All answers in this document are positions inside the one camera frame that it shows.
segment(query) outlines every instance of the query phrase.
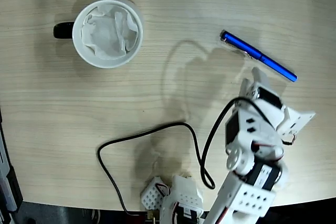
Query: tissue paper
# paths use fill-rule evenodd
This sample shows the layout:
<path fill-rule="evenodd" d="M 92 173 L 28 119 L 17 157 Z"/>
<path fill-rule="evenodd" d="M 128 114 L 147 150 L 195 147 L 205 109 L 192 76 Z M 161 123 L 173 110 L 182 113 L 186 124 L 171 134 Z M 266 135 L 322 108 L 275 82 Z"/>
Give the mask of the tissue paper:
<path fill-rule="evenodd" d="M 104 60 L 123 57 L 135 46 L 138 26 L 128 10 L 112 4 L 93 9 L 84 19 L 83 44 Z"/>

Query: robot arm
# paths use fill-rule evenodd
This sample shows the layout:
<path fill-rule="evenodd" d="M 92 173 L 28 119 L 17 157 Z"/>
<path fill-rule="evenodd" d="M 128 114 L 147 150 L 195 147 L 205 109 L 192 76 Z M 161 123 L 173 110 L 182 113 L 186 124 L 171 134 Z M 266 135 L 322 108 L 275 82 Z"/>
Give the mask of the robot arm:
<path fill-rule="evenodd" d="M 273 187 L 288 180 L 282 138 L 296 136 L 315 114 L 285 106 L 258 68 L 253 76 L 253 83 L 243 81 L 239 95 L 251 99 L 270 124 L 250 104 L 235 106 L 226 122 L 229 173 L 204 224 L 256 223 L 265 216 L 276 195 Z"/>
<path fill-rule="evenodd" d="M 297 112 L 285 106 L 269 84 L 267 76 L 253 69 L 254 81 L 245 79 L 240 97 L 254 102 L 266 117 L 244 100 L 235 104 L 225 124 L 225 145 L 229 173 L 205 219 L 203 198 L 191 178 L 174 176 L 171 192 L 160 195 L 163 185 L 154 178 L 142 194 L 147 209 L 160 209 L 163 224 L 255 224 L 265 216 L 276 196 L 274 187 L 288 180 L 282 138 L 296 134 L 314 112 Z"/>

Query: black mug handle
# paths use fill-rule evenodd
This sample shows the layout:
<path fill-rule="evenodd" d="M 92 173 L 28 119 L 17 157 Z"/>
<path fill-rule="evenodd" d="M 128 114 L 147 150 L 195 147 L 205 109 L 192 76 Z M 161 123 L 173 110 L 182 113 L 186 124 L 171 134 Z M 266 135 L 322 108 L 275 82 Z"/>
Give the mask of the black mug handle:
<path fill-rule="evenodd" d="M 56 39 L 72 39 L 72 28 L 75 22 L 63 22 L 54 26 L 54 37 Z"/>

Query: white mug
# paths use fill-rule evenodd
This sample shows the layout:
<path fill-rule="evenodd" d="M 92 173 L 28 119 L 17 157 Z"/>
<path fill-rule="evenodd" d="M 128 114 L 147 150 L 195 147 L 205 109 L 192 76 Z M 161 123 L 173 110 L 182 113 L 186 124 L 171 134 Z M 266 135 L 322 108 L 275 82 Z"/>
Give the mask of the white mug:
<path fill-rule="evenodd" d="M 82 42 L 81 30 L 84 24 L 85 17 L 96 7 L 104 4 L 119 5 L 133 15 L 136 24 L 138 25 L 139 34 L 134 48 L 125 56 L 104 60 L 98 58 L 93 50 L 85 46 Z M 77 16 L 75 22 L 64 22 L 54 26 L 54 37 L 57 39 L 71 39 L 79 56 L 87 63 L 98 68 L 116 68 L 129 62 L 140 50 L 143 41 L 143 17 L 140 10 L 128 0 L 100 0 L 85 7 Z"/>

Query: wood grain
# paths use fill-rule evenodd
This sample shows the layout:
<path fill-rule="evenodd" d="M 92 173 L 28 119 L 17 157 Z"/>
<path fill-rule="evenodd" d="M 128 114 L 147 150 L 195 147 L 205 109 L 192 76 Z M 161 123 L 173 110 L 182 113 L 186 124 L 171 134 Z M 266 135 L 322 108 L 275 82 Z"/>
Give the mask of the wood grain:
<path fill-rule="evenodd" d="M 83 62 L 52 28 L 96 0 L 0 0 L 0 106 L 11 161 L 26 201 L 121 209 L 100 168 L 97 147 L 110 139 L 186 120 L 203 148 L 221 109 L 259 66 L 283 100 L 317 115 L 286 147 L 288 186 L 275 205 L 336 197 L 336 3 L 334 0 L 131 0 L 145 18 L 139 54 L 118 69 Z M 222 29 L 298 75 L 290 83 L 227 50 Z M 126 206 L 139 210 L 154 175 L 190 174 L 205 209 L 217 190 L 202 185 L 193 142 L 175 128 L 103 151 Z M 217 187 L 225 168 L 224 127 L 207 168 Z"/>

